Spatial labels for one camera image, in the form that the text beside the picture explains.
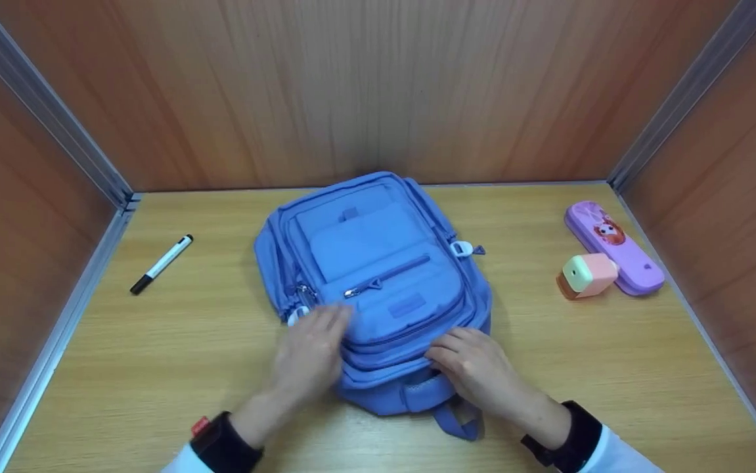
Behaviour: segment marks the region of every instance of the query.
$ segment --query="white sleeve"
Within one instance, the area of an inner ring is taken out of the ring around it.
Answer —
[[[211,473],[211,470],[186,443],[179,455],[164,467],[162,473]]]
[[[615,471],[638,471],[638,473],[663,472],[651,461],[617,437],[611,428],[602,426],[600,441],[588,463],[579,473],[612,473]]]

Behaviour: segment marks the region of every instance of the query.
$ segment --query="wrist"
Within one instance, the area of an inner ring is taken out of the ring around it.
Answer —
[[[261,449],[296,412],[296,402],[278,390],[261,390],[243,403],[229,421],[243,441]]]
[[[549,450],[564,445],[570,433],[567,407],[535,388],[518,396],[507,420]]]

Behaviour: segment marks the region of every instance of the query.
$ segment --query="cartoon character print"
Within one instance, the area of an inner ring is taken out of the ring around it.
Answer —
[[[616,224],[605,212],[603,214],[602,223],[594,225],[594,233],[609,245],[622,245],[626,240],[626,233],[623,233],[620,225]]]

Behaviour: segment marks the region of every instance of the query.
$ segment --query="red tag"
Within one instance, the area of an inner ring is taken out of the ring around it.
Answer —
[[[209,419],[206,416],[200,417],[200,420],[192,425],[191,435],[196,437],[198,434],[200,434],[201,431],[203,431],[204,428],[206,428],[207,425],[209,425]]]

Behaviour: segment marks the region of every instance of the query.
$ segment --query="white plastic buckle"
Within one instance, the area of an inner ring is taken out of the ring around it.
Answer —
[[[300,305],[299,307],[293,309],[293,311],[290,312],[290,315],[288,315],[287,326],[292,327],[296,325],[297,321],[299,321],[300,318],[310,313],[311,313],[311,309],[306,308],[306,306],[304,305]]]
[[[474,254],[474,245],[469,242],[457,240],[451,243],[451,252],[457,258],[467,258]]]

